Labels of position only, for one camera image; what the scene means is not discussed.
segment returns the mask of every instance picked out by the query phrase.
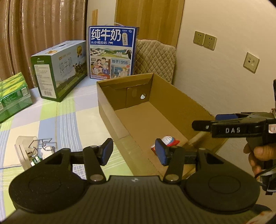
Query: quilted chair cover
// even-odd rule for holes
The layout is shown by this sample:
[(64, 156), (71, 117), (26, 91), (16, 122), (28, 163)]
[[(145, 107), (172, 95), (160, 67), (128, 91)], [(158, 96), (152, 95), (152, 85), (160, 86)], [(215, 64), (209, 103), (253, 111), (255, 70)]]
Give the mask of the quilted chair cover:
[(134, 74), (155, 73), (167, 80), (173, 79), (176, 49), (159, 41), (138, 40)]

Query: green milk box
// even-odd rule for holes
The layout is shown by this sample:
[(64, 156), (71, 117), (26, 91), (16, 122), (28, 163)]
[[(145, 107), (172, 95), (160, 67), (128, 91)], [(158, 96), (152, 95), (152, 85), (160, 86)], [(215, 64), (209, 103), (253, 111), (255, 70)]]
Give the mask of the green milk box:
[(41, 98), (61, 102), (87, 76), (86, 41), (65, 41), (31, 56)]
[(0, 82), (0, 122), (33, 104), (22, 73)]

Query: double power outlet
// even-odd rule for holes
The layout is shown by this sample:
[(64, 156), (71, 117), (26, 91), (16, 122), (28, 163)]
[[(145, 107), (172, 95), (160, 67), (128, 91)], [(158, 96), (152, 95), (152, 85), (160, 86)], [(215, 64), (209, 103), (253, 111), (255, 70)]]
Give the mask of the double power outlet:
[(217, 38), (214, 36), (196, 31), (195, 36), (193, 38), (193, 42), (200, 46), (204, 46), (208, 49), (214, 50), (217, 43)]

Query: checkered tablecloth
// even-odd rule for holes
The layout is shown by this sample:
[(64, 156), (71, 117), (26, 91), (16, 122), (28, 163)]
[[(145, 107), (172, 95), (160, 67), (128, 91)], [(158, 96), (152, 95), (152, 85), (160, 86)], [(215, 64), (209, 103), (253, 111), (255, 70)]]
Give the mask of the checkered tablecloth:
[[(14, 148), (18, 136), (52, 138), (57, 143), (57, 150), (70, 148), (71, 151), (101, 145), (110, 137), (99, 115), (96, 81), (86, 77), (61, 103), (42, 99), (38, 89), (32, 89), (33, 105), (1, 124), (0, 221), (15, 210), (8, 189), (12, 179), (23, 172)], [(102, 169), (106, 178), (110, 175), (132, 175), (116, 145)], [(75, 165), (73, 171), (86, 178), (83, 165)]]

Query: open cardboard box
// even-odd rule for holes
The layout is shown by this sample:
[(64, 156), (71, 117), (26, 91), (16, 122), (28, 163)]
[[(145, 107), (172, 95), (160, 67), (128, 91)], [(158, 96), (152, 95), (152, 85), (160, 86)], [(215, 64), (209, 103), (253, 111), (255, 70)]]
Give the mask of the open cardboard box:
[[(197, 102), (153, 73), (98, 81), (97, 93), (103, 122), (134, 175), (162, 178), (167, 167), (150, 148), (155, 139), (169, 135), (183, 146), (198, 133), (192, 129), (194, 120), (214, 120)], [(191, 150), (217, 152), (225, 142), (208, 133)], [(185, 165), (183, 178), (193, 171), (193, 165)]]

